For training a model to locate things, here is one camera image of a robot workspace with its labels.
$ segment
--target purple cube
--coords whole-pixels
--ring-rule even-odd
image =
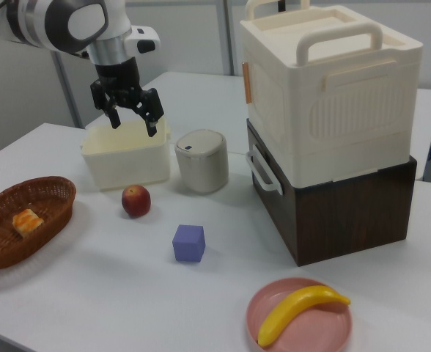
[[[179,262],[200,262],[206,241],[202,226],[180,225],[173,237],[174,257]]]

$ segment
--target apple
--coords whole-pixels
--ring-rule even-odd
[[[149,191],[140,185],[128,186],[122,192],[121,204],[130,216],[143,216],[150,210]]]

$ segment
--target canister lid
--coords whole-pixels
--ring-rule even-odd
[[[221,149],[225,137],[211,130],[197,130],[181,137],[177,142],[177,152],[190,158],[204,158]]]

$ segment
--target wicker basket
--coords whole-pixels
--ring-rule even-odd
[[[0,193],[0,269],[30,257],[61,231],[72,216],[75,186],[63,177],[27,180]],[[12,218],[30,208],[44,220],[25,238]]]

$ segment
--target storage box lid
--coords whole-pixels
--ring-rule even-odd
[[[177,152],[189,158],[206,158],[219,151],[224,145],[225,137],[211,130],[197,130],[181,137],[177,142]]]
[[[241,24],[288,66],[367,49],[409,50],[422,44],[346,7],[310,7]]]

